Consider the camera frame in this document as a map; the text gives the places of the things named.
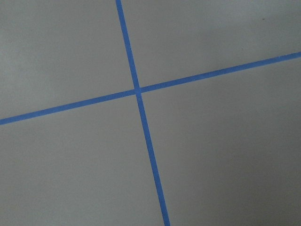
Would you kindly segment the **blue tape grid lines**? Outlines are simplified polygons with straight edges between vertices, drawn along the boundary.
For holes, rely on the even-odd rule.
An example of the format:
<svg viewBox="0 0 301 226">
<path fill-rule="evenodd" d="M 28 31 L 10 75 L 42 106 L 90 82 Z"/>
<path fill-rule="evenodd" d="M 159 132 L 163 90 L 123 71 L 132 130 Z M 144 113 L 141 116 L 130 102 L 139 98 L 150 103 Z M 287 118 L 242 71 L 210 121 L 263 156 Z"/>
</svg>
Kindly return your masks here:
<svg viewBox="0 0 301 226">
<path fill-rule="evenodd" d="M 300 52 L 290 53 L 287 55 L 276 56 L 276 57 L 272 57 L 272 58 L 268 58 L 268 59 L 263 59 L 263 60 L 250 62 L 250 63 L 246 63 L 246 64 L 242 64 L 242 65 L 236 65 L 236 66 L 227 67 L 227 68 L 222 68 L 222 69 L 214 70 L 211 72 L 196 74 L 196 75 L 192 75 L 192 76 L 188 76 L 188 77 L 184 77 L 184 78 L 179 78 L 179 79 L 175 79 L 175 80 L 165 81 L 165 82 L 142 87 L 139 83 L 139 77 L 138 77 L 136 66 L 135 66 L 135 58 L 134 58 L 134 55 L 132 52 L 131 42 L 130 42 L 130 38 L 128 35 L 127 23 L 126 23 L 126 18 L 124 16 L 122 1 L 117 0 L 115 2 L 115 4 L 116 4 L 118 17 L 119 17 L 120 28 L 121 28 L 121 32 L 122 32 L 122 36 L 123 36 L 124 46 L 125 46 L 125 50 L 126 50 L 126 54 L 127 54 L 128 65 L 129 65 L 132 83 L 133 83 L 134 88 L 130 89 L 130 90 L 118 92 L 118 93 L 108 94 L 105 96 L 95 97 L 95 98 L 86 99 L 86 100 L 82 100 L 82 101 L 78 101 L 78 102 L 73 102 L 70 104 L 59 105 L 59 106 L 55 106 L 55 107 L 51 107 L 51 108 L 47 108 L 47 109 L 43 109 L 43 110 L 38 110 L 38 111 L 30 112 L 30 113 L 25 113 L 25 114 L 12 116 L 12 117 L 3 118 L 0 120 L 0 123 L 2 125 L 11 124 L 11 123 L 15 123 L 18 121 L 24 121 L 24 120 L 33 119 L 36 117 L 41 117 L 44 115 L 50 115 L 50 114 L 68 111 L 71 109 L 76 109 L 76 108 L 80 108 L 80 107 L 84 107 L 84 106 L 88 106 L 88 105 L 94 105 L 94 104 L 98 104 L 101 102 L 107 102 L 107 101 L 120 99 L 120 98 L 124 98 L 124 97 L 135 96 L 136 101 L 137 101 L 138 110 L 139 110 L 140 119 L 141 119 L 141 124 L 142 124 L 142 128 L 143 128 L 143 134 L 144 134 L 144 138 L 145 138 L 145 142 L 146 142 L 146 147 L 147 147 L 147 151 L 148 151 L 148 156 L 149 156 L 149 160 L 150 160 L 150 164 L 151 164 L 151 170 L 152 170 L 152 174 L 153 174 L 153 178 L 154 178 L 154 183 L 156 186 L 156 192 L 157 192 L 158 201 L 159 201 L 159 205 L 160 205 L 161 216 L 163 218 L 164 225 L 169 226 L 171 223 L 170 223 L 170 218 L 169 218 L 169 214 L 168 214 L 168 210 L 167 210 L 164 191 L 162 188 L 157 160 L 156 160 L 156 156 L 155 156 L 155 152 L 154 152 L 154 148 L 153 148 L 151 133 L 150 133 L 149 124 L 147 121 L 147 115 L 145 112 L 145 106 L 144 106 L 144 102 L 143 102 L 143 94 L 147 93 L 147 92 L 159 90 L 159 89 L 165 89 L 165 88 L 169 88 L 172 86 L 178 86 L 178 85 L 185 84 L 185 83 L 190 83 L 190 82 L 195 82 L 195 81 L 212 78 L 212 77 L 216 77 L 216 76 L 220 76 L 220 75 L 225 75 L 228 73 L 244 71 L 244 70 L 248 70 L 251 68 L 256 68 L 256 67 L 266 66 L 266 65 L 270 65 L 270 64 L 275 64 L 278 62 L 297 59 L 301 56 L 301 54 L 300 54 Z"/>
</svg>

